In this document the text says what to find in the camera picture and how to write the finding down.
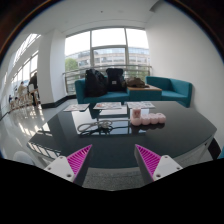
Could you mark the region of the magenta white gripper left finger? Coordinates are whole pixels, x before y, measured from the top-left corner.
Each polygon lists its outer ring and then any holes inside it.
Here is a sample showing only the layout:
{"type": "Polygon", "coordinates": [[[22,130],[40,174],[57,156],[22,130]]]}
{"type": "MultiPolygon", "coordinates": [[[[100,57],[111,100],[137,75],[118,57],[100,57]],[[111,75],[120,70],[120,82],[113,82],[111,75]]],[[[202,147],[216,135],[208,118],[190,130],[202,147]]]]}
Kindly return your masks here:
{"type": "Polygon", "coordinates": [[[69,156],[59,156],[45,168],[45,171],[82,186],[92,156],[91,148],[92,145],[88,145],[69,156]]]}

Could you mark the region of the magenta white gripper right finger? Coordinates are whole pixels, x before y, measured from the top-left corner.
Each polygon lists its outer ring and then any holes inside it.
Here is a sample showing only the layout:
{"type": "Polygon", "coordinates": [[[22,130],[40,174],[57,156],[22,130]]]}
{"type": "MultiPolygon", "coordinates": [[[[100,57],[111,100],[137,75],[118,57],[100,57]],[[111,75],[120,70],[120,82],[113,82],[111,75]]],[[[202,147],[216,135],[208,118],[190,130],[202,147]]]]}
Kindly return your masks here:
{"type": "Polygon", "coordinates": [[[152,183],[182,169],[170,156],[160,156],[138,144],[135,145],[134,155],[145,184],[152,183]]]}

